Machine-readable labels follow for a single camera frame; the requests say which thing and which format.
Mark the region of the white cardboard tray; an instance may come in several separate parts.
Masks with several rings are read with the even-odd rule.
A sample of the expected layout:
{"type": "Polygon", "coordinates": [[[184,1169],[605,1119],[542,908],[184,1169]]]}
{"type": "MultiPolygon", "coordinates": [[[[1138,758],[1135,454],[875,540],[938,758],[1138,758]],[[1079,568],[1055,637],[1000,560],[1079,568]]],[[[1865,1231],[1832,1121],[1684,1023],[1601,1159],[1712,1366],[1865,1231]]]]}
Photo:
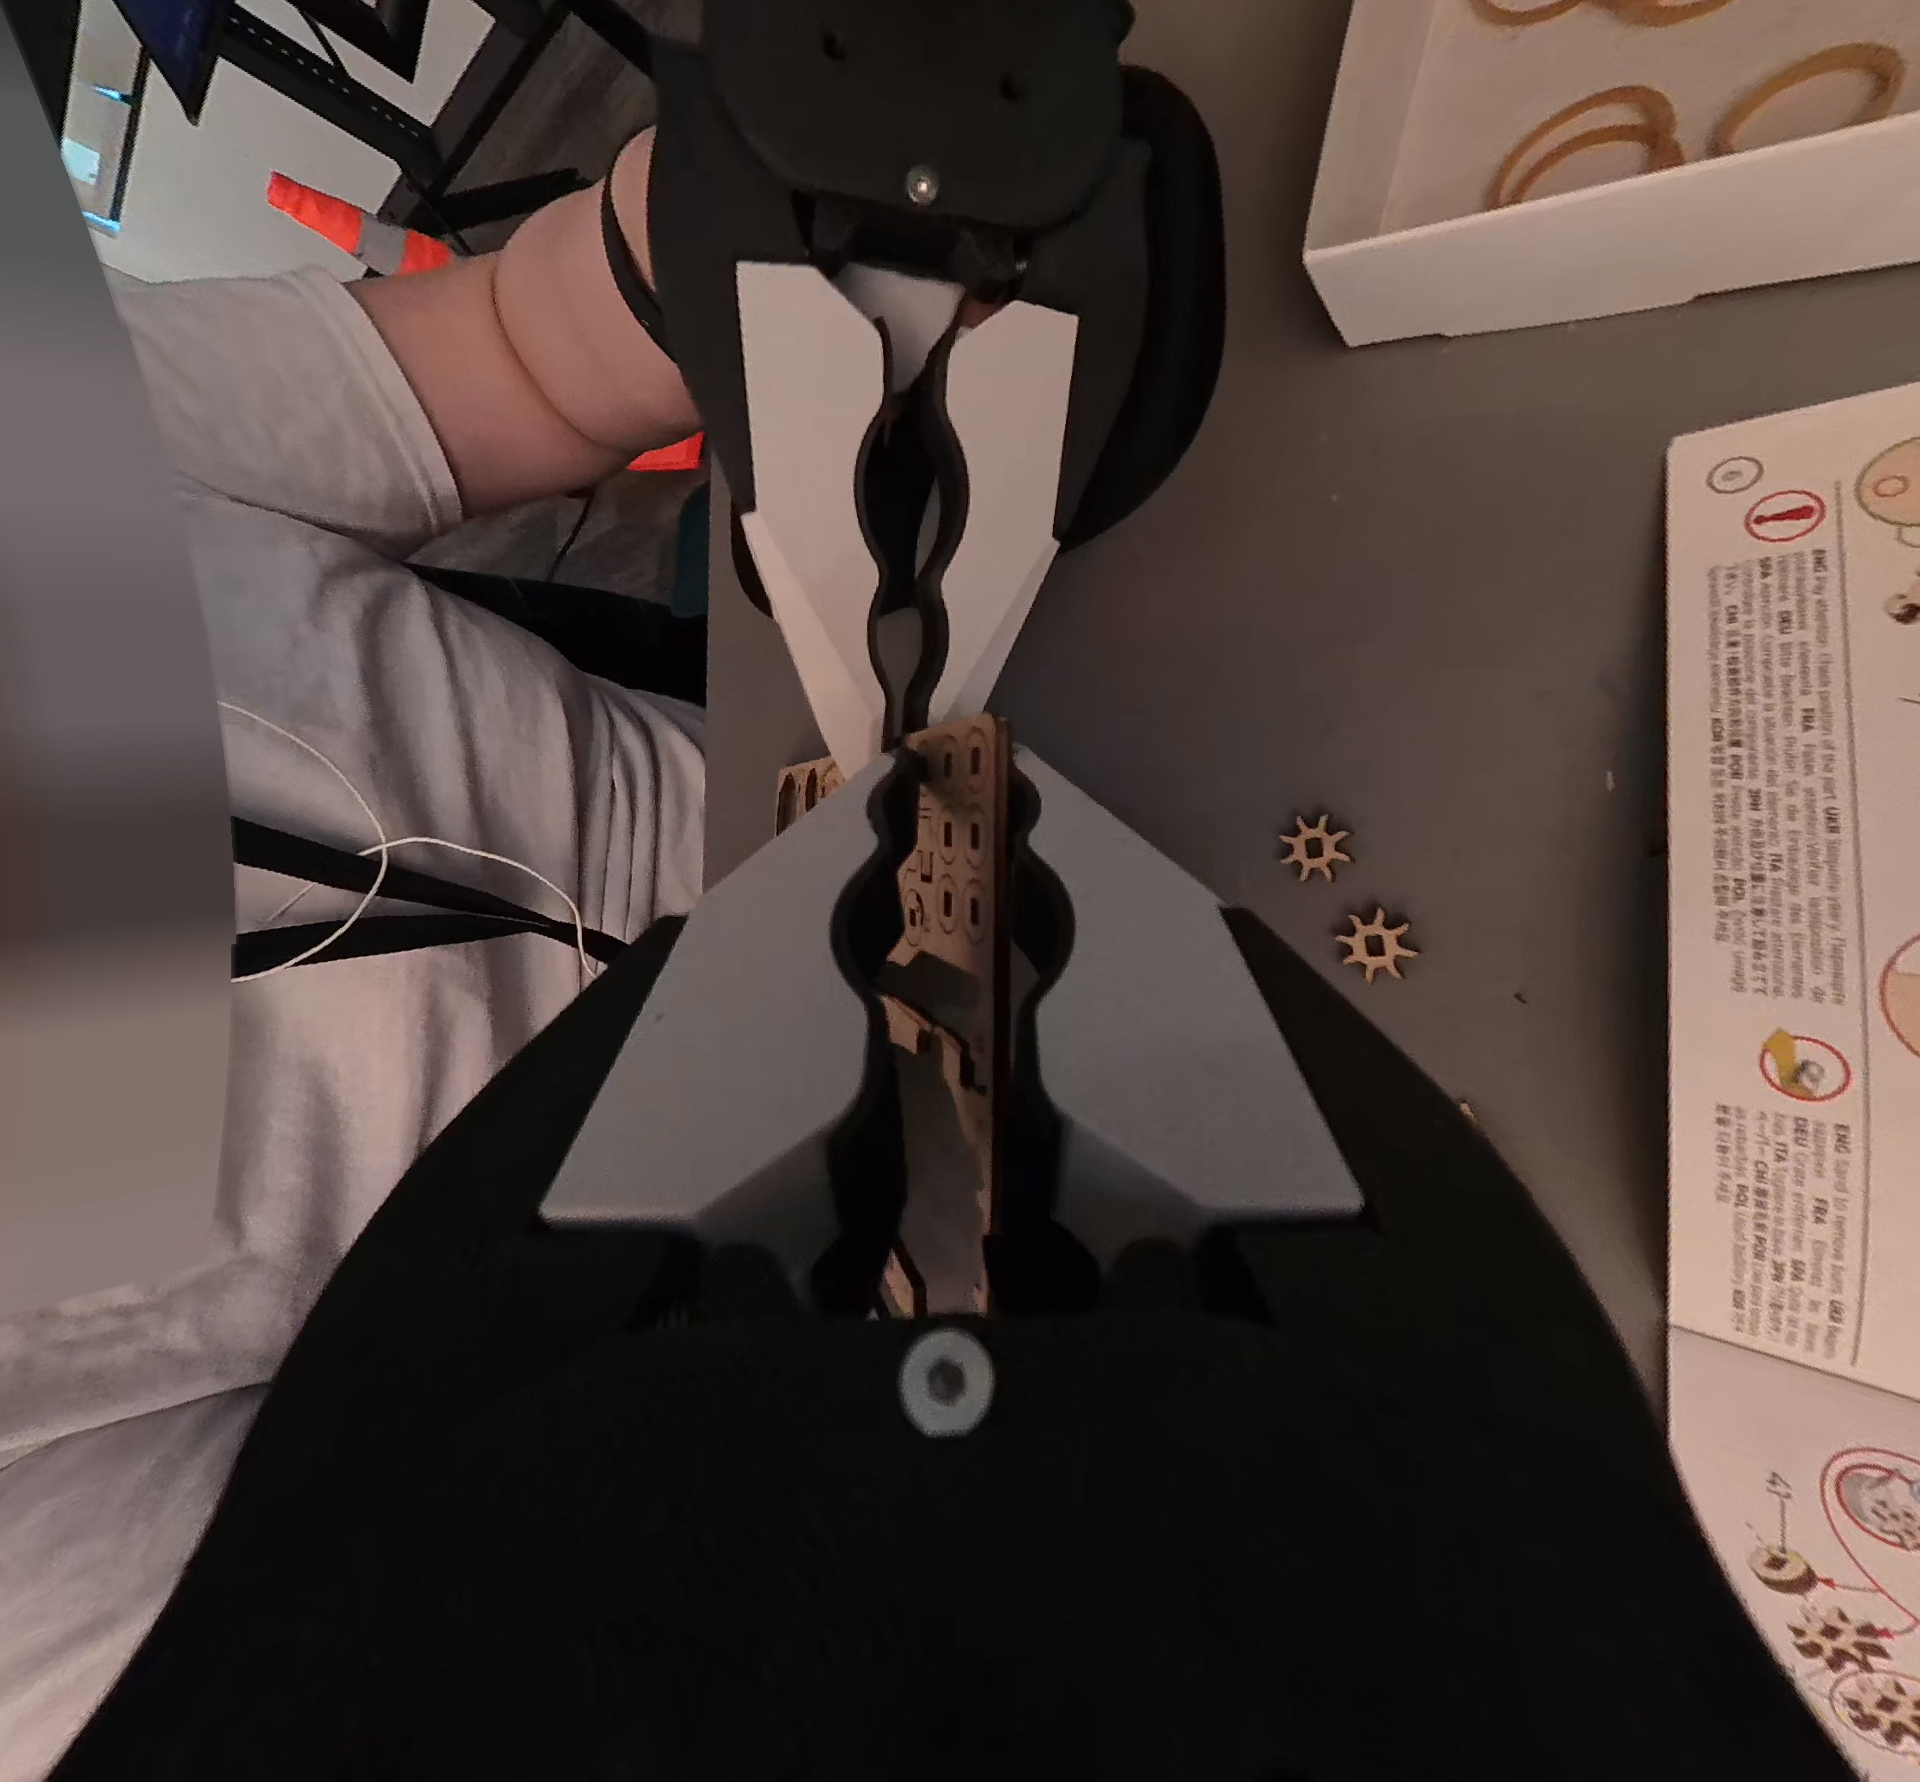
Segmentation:
{"type": "Polygon", "coordinates": [[[1915,261],[1917,117],[1481,209],[1457,0],[1352,0],[1304,260],[1341,336],[1465,336],[1915,261]]]}

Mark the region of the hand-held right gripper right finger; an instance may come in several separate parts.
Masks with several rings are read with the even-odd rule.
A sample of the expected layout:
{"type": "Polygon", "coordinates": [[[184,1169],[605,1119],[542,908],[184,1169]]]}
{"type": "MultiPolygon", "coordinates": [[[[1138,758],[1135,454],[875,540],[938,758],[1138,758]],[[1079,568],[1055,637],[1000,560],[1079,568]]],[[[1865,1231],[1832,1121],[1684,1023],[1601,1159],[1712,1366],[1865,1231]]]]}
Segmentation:
{"type": "Polygon", "coordinates": [[[1138,1243],[1357,1217],[1224,904],[1029,747],[1010,769],[995,1311],[1083,1311],[1138,1243]]]}

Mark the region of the instruction booklet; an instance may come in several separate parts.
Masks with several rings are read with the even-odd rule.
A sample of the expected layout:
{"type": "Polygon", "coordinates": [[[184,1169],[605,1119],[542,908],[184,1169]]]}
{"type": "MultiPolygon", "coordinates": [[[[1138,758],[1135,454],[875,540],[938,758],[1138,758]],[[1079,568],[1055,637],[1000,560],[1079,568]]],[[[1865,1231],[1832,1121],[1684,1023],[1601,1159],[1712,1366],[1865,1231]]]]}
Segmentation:
{"type": "Polygon", "coordinates": [[[1917,390],[1667,447],[1667,1439],[1850,1776],[1917,1751],[1917,390]]]}

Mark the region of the pile of rubber bands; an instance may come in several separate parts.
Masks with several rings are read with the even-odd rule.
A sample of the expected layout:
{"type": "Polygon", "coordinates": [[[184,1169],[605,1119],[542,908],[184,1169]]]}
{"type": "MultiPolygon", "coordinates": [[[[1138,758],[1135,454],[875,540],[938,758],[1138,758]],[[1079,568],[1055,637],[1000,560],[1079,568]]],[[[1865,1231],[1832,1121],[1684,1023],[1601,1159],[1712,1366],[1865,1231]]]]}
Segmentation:
{"type": "Polygon", "coordinates": [[[1481,209],[1915,115],[1915,0],[1457,0],[1481,209]]]}

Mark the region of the black quilted cushion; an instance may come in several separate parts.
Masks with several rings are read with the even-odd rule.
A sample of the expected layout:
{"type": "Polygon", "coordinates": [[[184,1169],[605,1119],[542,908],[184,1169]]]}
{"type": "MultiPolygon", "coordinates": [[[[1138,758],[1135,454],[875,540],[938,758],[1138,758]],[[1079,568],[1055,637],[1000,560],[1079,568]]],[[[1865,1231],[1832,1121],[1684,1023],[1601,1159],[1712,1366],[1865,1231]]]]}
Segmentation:
{"type": "Polygon", "coordinates": [[[1225,354],[1225,204],[1201,110],[1165,74],[1120,68],[1120,133],[1143,145],[1143,332],[1063,548],[1090,543],[1146,503],[1186,460],[1225,354]]]}

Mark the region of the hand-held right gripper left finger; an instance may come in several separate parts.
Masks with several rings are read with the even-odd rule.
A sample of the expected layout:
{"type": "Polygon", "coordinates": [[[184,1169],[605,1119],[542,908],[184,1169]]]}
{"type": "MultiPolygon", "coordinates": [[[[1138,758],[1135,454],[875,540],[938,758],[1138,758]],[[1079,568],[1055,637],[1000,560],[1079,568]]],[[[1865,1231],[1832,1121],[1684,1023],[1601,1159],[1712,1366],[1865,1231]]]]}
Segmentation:
{"type": "Polygon", "coordinates": [[[818,1313],[867,1313],[903,1209],[878,981],[900,939],[920,764],[878,757],[683,921],[542,1200],[774,1256],[818,1313]]]}

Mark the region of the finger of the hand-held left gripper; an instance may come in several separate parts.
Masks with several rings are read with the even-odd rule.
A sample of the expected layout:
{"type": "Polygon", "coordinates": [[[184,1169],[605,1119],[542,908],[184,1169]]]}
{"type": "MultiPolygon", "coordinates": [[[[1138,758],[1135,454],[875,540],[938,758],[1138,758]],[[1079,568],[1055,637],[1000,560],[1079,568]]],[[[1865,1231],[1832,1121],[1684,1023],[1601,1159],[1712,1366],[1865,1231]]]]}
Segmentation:
{"type": "Polygon", "coordinates": [[[869,649],[878,563],[858,520],[858,472],[892,392],[878,283],[804,261],[733,269],[754,503],[744,540],[818,739],[841,766],[883,751],[869,649]]]}
{"type": "Polygon", "coordinates": [[[914,605],[903,729],[980,714],[1061,548],[1054,516],[1076,318],[998,308],[934,359],[934,528],[914,605]]]}

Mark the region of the wooden parts sheet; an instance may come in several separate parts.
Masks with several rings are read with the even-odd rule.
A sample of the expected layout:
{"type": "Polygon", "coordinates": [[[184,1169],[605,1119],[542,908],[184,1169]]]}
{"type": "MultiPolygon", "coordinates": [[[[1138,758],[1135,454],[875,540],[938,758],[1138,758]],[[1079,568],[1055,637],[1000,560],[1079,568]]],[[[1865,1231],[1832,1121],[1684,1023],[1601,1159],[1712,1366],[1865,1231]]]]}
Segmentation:
{"type": "Polygon", "coordinates": [[[974,714],[908,741],[914,848],[898,864],[900,933],[878,988],[898,1079],[907,1204],[882,1277],[888,1318],[990,1307],[1005,1059],[1005,724],[974,714]]]}

